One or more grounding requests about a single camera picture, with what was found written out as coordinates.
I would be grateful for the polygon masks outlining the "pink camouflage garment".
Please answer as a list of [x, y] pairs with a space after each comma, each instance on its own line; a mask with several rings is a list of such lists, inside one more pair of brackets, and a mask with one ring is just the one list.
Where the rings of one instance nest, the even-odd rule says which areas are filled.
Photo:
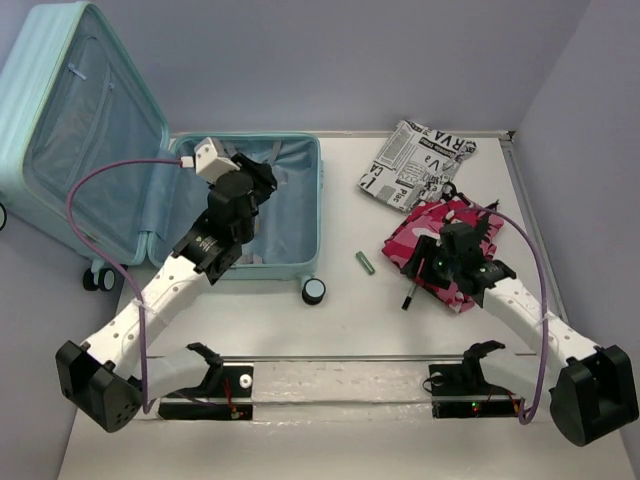
[[493, 260], [504, 225], [499, 203], [480, 207], [462, 194], [416, 207], [388, 237], [382, 253], [413, 284], [455, 313], [476, 305], [480, 272]]

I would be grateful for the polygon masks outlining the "green tube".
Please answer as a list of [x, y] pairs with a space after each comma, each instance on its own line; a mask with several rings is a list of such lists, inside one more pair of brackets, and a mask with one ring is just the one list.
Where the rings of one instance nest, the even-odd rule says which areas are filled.
[[356, 260], [365, 269], [368, 275], [374, 275], [376, 270], [370, 260], [362, 251], [357, 251], [355, 254]]

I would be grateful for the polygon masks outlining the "newspaper print cloth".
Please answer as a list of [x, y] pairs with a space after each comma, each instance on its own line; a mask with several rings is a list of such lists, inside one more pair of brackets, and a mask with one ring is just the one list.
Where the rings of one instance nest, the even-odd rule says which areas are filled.
[[401, 212], [440, 198], [462, 163], [474, 155], [471, 139], [401, 120], [357, 186]]

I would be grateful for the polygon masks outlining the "light blue suitcase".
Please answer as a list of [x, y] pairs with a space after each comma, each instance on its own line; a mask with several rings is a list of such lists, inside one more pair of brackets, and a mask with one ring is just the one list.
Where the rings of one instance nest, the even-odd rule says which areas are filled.
[[[272, 165], [278, 182], [232, 280], [310, 280], [321, 244], [318, 139], [215, 132], [226, 154]], [[161, 265], [207, 205], [208, 186], [176, 160], [200, 133], [173, 136], [130, 55], [86, 1], [31, 8], [1, 71], [1, 207], [73, 249], [88, 291], [114, 266]]]

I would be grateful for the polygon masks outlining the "clear bottle black cap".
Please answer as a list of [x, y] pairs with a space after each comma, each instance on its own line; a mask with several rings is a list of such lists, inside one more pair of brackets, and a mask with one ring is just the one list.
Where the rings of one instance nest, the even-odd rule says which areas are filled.
[[411, 285], [409, 287], [408, 293], [405, 296], [405, 299], [402, 303], [401, 309], [407, 311], [415, 292], [420, 286], [421, 282], [421, 273], [424, 267], [425, 258], [421, 258], [419, 260], [410, 260], [407, 264], [402, 268], [401, 273], [411, 281]]

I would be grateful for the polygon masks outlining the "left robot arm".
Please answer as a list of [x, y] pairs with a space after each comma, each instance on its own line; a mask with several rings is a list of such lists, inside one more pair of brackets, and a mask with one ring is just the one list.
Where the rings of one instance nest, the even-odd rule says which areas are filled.
[[185, 388], [201, 395], [221, 383], [223, 360], [201, 343], [149, 360], [148, 346], [206, 286], [214, 285], [241, 257], [255, 236], [259, 207], [277, 190], [269, 163], [243, 154], [201, 154], [177, 160], [209, 184], [207, 207], [177, 242], [145, 288], [83, 342], [65, 342], [55, 354], [64, 397], [104, 431], [124, 428], [153, 400]]

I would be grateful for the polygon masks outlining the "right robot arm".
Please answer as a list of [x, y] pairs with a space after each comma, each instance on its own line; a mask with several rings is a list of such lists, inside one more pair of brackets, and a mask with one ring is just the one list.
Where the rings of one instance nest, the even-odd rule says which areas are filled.
[[503, 343], [475, 343], [459, 363], [432, 373], [433, 393], [508, 392], [520, 397], [528, 424], [548, 409], [559, 432], [586, 446], [639, 418], [632, 362], [617, 345], [603, 347], [553, 314], [504, 262], [483, 254], [472, 226], [449, 223], [439, 236], [421, 235], [402, 272], [436, 287], [455, 285], [505, 324], [534, 352], [536, 366], [508, 354]]

